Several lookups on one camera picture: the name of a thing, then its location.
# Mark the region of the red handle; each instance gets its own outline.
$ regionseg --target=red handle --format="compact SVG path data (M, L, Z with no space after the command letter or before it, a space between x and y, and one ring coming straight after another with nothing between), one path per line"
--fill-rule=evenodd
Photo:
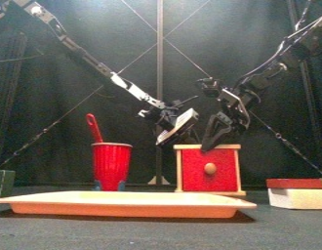
M99 130L99 126L97 126L95 116L91 113L88 113L87 116L85 116L85 119L87 119L87 123L88 123L89 128L91 128L91 132L92 132L95 142L96 143L103 143L103 136L101 136L101 132Z

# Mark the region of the wooden tray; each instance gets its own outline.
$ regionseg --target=wooden tray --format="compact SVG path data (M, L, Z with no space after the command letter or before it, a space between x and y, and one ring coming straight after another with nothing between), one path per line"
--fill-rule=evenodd
M0 198L15 213L108 217L231 218L256 204L206 193L60 191Z

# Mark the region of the wooden knob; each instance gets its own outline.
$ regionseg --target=wooden knob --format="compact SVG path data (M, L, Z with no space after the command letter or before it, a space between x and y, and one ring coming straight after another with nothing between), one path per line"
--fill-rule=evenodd
M207 163L204 166L204 172L207 175L214 175L216 173L218 167L214 163Z

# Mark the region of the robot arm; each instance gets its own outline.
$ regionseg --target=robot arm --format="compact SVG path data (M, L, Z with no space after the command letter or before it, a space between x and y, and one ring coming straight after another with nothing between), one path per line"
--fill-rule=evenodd
M202 151L212 149L234 133L242 133L248 128L247 111L260 102L262 91L298 68L301 62L321 53L322 18L287 37L275 56L240 78L234 89L223 87L212 78L199 80L206 96L216 98L220 104L220 110L210 117Z
M167 106L163 101L144 93L134 83L124 81L119 74L72 40L57 18L36 2L32 0L5 1L0 6L0 27L5 23L32 37L39 44L60 50L100 79L109 79L142 102L151 105L150 110L142 110L138 115L163 128L164 131L156 143L159 146L180 139L198 120L194 109L191 108L179 115L178 108Z

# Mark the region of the metal bar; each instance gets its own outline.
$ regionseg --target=metal bar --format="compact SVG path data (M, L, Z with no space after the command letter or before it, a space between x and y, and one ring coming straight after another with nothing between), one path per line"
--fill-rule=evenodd
M297 0L287 0L287 4L289 4L293 28L295 31L295 25L299 21ZM311 121L311 126L313 126L313 136L314 136L314 141L317 143L317 157L318 157L319 163L322 164L322 127L321 127L319 119L318 119L317 104L315 104L315 99L314 99L313 83L311 83L311 78L309 74L307 62L303 62L301 64L301 74L302 74L303 89L305 89L306 102L307 102L307 108L309 108L309 114L310 114L310 121Z
M163 100L163 71L164 71L164 2L158 0L158 79L156 79L156 98ZM162 133L162 128L156 127L156 134ZM163 150L156 148L156 185L163 184Z

